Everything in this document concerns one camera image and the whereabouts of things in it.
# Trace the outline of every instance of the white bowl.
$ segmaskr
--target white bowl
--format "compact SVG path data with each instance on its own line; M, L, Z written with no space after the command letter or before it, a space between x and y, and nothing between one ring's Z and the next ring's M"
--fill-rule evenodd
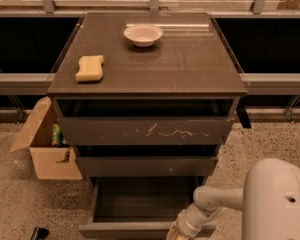
M125 37L138 47L149 47L153 45L162 34L163 31L161 28L151 24L136 24L127 27L124 31Z

